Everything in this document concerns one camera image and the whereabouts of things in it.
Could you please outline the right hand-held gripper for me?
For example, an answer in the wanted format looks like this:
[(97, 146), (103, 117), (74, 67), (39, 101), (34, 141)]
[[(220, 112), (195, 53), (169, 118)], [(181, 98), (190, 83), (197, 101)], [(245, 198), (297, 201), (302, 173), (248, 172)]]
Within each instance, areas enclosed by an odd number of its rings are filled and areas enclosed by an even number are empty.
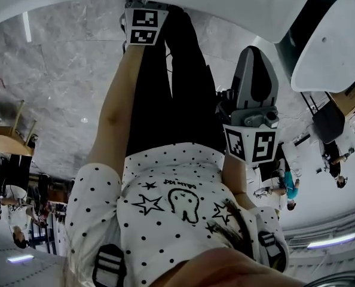
[(278, 80), (270, 60), (258, 47), (248, 46), (240, 53), (232, 89), (238, 110), (224, 125), (229, 154), (247, 165), (273, 161), (279, 142), (278, 110), (273, 106)]

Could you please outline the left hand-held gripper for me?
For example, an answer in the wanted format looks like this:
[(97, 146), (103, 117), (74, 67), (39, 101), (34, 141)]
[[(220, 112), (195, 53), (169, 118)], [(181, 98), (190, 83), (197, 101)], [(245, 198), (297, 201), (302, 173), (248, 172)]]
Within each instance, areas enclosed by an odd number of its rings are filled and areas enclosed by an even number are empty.
[(148, 0), (126, 0), (120, 25), (127, 45), (155, 45), (169, 13), (168, 4)]

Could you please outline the person's left forearm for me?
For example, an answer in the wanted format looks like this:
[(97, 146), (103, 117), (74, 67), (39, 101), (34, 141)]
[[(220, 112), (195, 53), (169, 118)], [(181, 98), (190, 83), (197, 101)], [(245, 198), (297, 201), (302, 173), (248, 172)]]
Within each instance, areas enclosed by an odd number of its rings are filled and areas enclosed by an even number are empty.
[(124, 53), (102, 105), (99, 126), (128, 124), (145, 47), (130, 45)]

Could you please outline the person's right forearm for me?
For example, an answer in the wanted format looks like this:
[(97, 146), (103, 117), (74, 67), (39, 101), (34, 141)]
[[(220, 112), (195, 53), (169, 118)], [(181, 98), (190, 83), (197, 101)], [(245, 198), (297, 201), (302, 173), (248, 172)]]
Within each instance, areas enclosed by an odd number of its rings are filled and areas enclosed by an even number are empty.
[(232, 192), (241, 207), (247, 210), (256, 207), (247, 195), (246, 165), (244, 162), (225, 154), (222, 183)]

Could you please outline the black waist device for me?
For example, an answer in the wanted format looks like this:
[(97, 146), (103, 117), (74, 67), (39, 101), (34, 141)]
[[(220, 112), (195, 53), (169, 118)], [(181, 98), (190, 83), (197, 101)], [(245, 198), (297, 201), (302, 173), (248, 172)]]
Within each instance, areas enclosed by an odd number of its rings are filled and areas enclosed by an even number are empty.
[(231, 114), (235, 111), (234, 90), (229, 88), (227, 90), (216, 92), (216, 116), (222, 124), (231, 124)]

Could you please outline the person's black trousers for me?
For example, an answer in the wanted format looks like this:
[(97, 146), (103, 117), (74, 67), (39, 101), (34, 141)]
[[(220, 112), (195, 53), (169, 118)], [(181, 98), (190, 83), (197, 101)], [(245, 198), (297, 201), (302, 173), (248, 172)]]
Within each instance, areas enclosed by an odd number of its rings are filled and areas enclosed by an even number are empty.
[(127, 156), (185, 142), (224, 153), (226, 141), (216, 105), (213, 77), (191, 18), (171, 5), (157, 43), (143, 53)]

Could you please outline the black chair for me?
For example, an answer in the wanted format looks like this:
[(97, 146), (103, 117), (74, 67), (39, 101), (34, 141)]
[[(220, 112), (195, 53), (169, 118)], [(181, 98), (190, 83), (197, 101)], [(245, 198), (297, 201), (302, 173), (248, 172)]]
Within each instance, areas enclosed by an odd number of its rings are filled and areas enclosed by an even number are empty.
[(313, 103), (313, 108), (308, 103), (305, 95), (302, 92), (300, 94), (311, 112), (314, 131), (319, 139), (324, 144), (330, 144), (341, 136), (344, 131), (345, 116), (337, 107), (330, 94), (325, 92), (329, 101), (321, 108), (318, 108), (312, 96), (309, 96), (309, 98)]

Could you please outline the cardboard box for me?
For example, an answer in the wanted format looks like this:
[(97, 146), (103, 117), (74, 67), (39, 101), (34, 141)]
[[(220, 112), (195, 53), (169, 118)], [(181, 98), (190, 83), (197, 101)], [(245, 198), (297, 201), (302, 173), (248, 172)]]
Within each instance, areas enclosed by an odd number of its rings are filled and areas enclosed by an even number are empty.
[(355, 108), (355, 82), (339, 93), (329, 93), (335, 105), (347, 116)]

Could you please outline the ceiling tube light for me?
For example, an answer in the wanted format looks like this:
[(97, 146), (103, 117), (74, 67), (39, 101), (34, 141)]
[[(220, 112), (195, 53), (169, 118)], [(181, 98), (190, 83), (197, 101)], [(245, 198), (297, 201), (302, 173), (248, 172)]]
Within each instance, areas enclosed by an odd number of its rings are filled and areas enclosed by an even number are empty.
[(355, 240), (355, 233), (346, 234), (339, 237), (334, 237), (326, 240), (320, 240), (317, 242), (312, 242), (307, 246), (307, 249), (319, 249), (326, 248), (329, 246), (341, 245)]

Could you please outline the wooden stool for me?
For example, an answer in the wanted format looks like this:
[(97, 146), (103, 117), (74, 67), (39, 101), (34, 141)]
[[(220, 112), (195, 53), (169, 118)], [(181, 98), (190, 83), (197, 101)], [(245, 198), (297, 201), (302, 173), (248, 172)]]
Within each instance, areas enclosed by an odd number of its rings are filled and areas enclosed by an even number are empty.
[(0, 153), (14, 154), (20, 156), (33, 156), (34, 147), (29, 142), (37, 143), (38, 136), (34, 134), (36, 120), (30, 128), (27, 138), (20, 135), (17, 125), (22, 114), (25, 102), (20, 102), (13, 126), (0, 126)]

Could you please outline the person's white dotted shirt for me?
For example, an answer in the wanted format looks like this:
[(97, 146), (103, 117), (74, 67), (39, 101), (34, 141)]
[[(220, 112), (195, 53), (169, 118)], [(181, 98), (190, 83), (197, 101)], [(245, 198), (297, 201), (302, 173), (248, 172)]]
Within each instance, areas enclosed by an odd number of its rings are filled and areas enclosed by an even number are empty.
[(80, 168), (65, 230), (68, 264), (85, 287), (148, 287), (205, 251), (234, 248), (285, 271), (289, 253), (271, 207), (227, 208), (236, 199), (222, 183), (222, 153), (196, 143), (149, 149), (126, 158), (124, 174), (100, 163)]

